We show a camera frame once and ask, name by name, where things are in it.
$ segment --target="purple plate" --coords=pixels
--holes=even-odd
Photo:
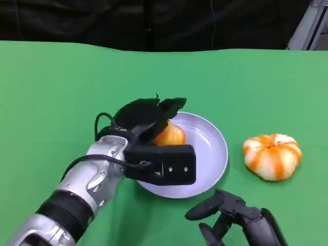
[[[138,181],[150,192],[167,198],[199,195],[217,183],[226,170],[228,148],[221,132],[208,120],[195,114],[178,112],[172,122],[186,134],[186,143],[196,152],[196,182],[188,186],[156,186]]]

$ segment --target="peeled tangerine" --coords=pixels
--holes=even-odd
[[[163,145],[184,145],[186,136],[179,126],[172,124],[168,120],[168,126],[154,140],[158,146]]]
[[[302,158],[295,139],[282,134],[249,138],[243,151],[247,167],[270,181],[291,177]]]

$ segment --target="green tablecloth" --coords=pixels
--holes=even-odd
[[[1,245],[51,194],[66,166],[85,154],[97,113],[155,93],[186,97],[184,110],[225,136],[230,165],[215,187],[269,208],[290,245],[327,245],[327,52],[137,53],[1,42],[0,56]],[[271,133],[292,135],[303,151],[300,167],[284,182],[264,182],[243,162],[243,141]],[[170,200],[126,179],[79,245],[205,245],[198,223],[184,214],[213,191]],[[236,225],[225,243],[247,244]]]

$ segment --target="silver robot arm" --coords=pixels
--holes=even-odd
[[[127,139],[104,136],[87,155],[101,154],[124,161]],[[107,160],[75,165],[53,194],[12,235],[6,246],[75,246],[88,225],[114,196],[125,168]]]

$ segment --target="black band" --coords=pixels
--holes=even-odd
[[[36,211],[63,226],[78,242],[93,219],[90,206],[67,191],[55,191]]]

